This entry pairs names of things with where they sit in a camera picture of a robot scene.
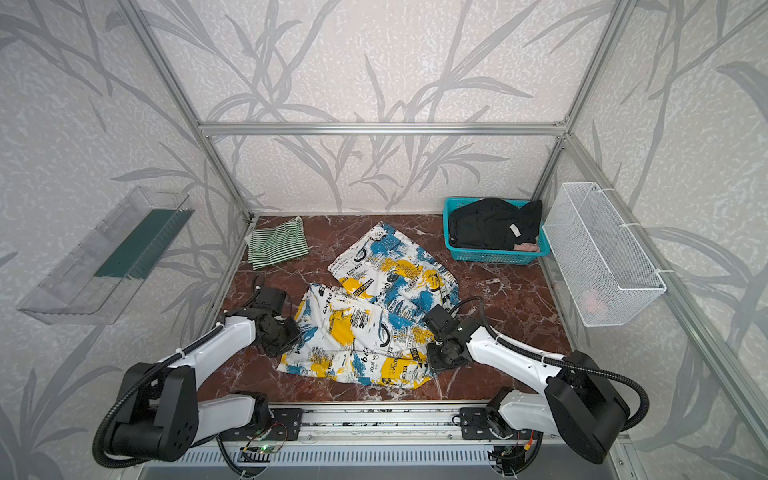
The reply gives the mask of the white yellow blue printed garment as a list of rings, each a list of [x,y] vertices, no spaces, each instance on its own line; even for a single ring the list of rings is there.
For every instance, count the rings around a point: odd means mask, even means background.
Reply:
[[[337,285],[311,284],[295,321],[298,343],[280,372],[340,383],[418,389],[433,377],[425,323],[459,301],[459,283],[428,251],[379,222],[328,267]]]

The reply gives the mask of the green white striped shirt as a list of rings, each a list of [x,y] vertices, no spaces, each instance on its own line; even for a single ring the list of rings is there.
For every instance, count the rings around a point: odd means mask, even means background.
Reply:
[[[299,216],[274,227],[255,229],[248,242],[248,262],[254,270],[308,254],[304,222]]]

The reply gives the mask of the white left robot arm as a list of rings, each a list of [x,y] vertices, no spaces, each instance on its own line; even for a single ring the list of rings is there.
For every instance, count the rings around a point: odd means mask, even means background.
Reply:
[[[235,393],[201,401],[198,390],[239,351],[252,344],[279,358],[299,340],[291,318],[245,309],[224,314],[215,327],[192,344],[155,363],[137,363],[126,371],[113,406],[97,427],[94,460],[121,469],[148,461],[174,462],[222,433],[240,430],[255,438],[294,439],[289,424],[276,422],[265,395]]]

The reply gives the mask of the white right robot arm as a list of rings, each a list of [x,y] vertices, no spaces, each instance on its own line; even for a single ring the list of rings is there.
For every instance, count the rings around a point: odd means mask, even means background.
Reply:
[[[581,458],[601,464],[619,434],[647,413],[648,398],[632,379],[599,368],[591,357],[536,350],[472,320],[429,326],[431,369],[491,366],[531,388],[503,387],[485,406],[490,433],[507,439],[527,431],[559,436]]]

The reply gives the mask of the teal plastic laundry basket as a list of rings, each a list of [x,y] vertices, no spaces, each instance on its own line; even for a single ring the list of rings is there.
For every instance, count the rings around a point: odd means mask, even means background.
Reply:
[[[539,232],[536,237],[536,246],[538,250],[533,252],[520,250],[489,250],[454,246],[450,240],[450,215],[459,208],[476,203],[477,201],[480,201],[480,198],[448,197],[444,201],[442,217],[445,246],[450,251],[454,260],[479,263],[528,265],[534,260],[538,260],[541,257],[546,257],[552,253],[550,242],[543,230],[542,225],[539,225]]]

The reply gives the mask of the black garment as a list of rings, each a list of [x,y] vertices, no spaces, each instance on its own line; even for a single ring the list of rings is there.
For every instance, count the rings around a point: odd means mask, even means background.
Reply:
[[[499,198],[484,198],[448,216],[448,241],[453,247],[475,250],[538,252],[543,204],[522,206]]]

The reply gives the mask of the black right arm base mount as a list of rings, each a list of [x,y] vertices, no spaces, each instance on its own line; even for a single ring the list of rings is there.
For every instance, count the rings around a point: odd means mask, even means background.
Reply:
[[[459,409],[459,426],[463,440],[522,440],[534,438],[530,429],[513,429],[501,416],[502,401],[509,393],[517,393],[511,387],[501,388],[497,394],[482,407],[462,407]]]

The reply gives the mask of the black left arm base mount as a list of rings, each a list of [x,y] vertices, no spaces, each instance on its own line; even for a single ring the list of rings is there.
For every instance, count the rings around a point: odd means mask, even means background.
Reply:
[[[238,441],[297,441],[304,410],[301,408],[273,408],[267,396],[262,393],[250,394],[255,400],[251,420],[242,427],[230,430],[230,440]]]

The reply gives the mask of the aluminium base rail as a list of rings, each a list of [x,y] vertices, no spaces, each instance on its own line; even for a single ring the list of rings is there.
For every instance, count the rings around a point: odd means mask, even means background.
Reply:
[[[251,472],[299,466],[490,466],[518,472],[549,445],[565,447],[557,435],[532,432],[528,440],[463,440],[459,409],[482,402],[341,402],[274,404],[304,410],[297,441],[210,440],[172,464],[226,467]]]

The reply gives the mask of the clear plastic wall tray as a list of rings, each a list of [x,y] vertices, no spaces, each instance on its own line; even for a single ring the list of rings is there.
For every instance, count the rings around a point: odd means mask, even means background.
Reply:
[[[111,325],[194,209],[186,193],[134,188],[22,301],[47,325]]]

